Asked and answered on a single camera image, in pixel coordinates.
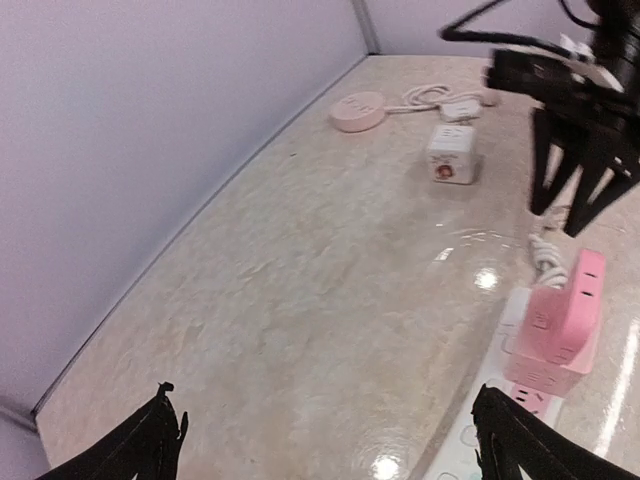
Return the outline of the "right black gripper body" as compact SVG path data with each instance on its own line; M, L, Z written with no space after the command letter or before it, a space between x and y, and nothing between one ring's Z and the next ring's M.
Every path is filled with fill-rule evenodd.
M620 93L588 84L582 87L546 88L536 92L541 103L532 118L536 146L549 149L583 141L592 133L613 136L616 163L639 163L639 94Z

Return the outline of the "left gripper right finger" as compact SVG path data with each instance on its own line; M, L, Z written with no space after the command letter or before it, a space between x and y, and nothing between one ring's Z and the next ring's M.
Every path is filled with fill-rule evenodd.
M495 387L472 406L483 479L633 480L635 475L571 442Z

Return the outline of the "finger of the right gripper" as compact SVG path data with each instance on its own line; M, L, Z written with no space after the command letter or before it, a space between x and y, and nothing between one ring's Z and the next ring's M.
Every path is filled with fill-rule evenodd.
M572 144L575 127L554 112L535 108L531 114L533 134L533 173L529 210L536 216L547 211L575 171ZM551 165L551 147L558 146L563 155L552 179L546 175Z
M639 186L639 152L597 152L582 163L563 231L577 237L607 207Z

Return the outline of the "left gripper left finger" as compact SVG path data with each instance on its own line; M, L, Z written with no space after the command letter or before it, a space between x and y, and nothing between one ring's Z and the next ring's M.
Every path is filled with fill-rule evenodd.
M40 476L42 480L175 479L189 426L188 414L176 416L161 383L142 407L86 451Z

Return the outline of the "white cube socket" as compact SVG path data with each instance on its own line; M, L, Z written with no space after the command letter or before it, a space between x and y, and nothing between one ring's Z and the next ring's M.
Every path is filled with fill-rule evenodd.
M476 130L468 125L439 124L425 149L435 182L470 185L477 170Z

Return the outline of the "pink cube socket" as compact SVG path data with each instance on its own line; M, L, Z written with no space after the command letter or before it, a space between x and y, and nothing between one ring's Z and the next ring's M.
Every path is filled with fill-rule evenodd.
M601 301L596 328L571 363L554 362L554 327L560 317L561 291L550 287L532 290L504 374L507 380L551 395L564 397L593 368L601 327Z

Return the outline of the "pink plug adapter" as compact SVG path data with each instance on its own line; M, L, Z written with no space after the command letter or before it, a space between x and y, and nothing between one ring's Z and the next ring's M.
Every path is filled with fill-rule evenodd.
M571 363L583 350L599 319L606 260L581 249L561 291L560 317L552 335L554 362Z

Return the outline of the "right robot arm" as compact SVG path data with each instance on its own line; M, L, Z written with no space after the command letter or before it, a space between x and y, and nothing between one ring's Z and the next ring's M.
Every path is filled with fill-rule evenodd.
M639 185L639 3L590 1L599 16L591 40L597 62L623 88L589 83L562 103L532 112L530 211L549 209L580 172L563 231L579 235L603 210Z

